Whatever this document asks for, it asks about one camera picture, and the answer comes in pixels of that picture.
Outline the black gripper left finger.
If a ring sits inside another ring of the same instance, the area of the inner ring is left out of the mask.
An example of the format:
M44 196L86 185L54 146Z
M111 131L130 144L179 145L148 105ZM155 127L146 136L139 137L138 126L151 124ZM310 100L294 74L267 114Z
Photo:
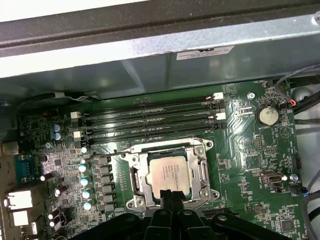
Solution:
M168 209L171 190L160 191L161 207L144 218L124 213L72 237L73 240L170 240L173 212Z

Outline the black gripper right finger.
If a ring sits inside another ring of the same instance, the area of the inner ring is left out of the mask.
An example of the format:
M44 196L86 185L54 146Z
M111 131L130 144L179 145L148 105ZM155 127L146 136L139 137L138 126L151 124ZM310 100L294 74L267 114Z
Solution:
M182 191L173 192L174 209L184 240L286 240L287 237L229 213L217 213L210 220L195 210L185 209Z

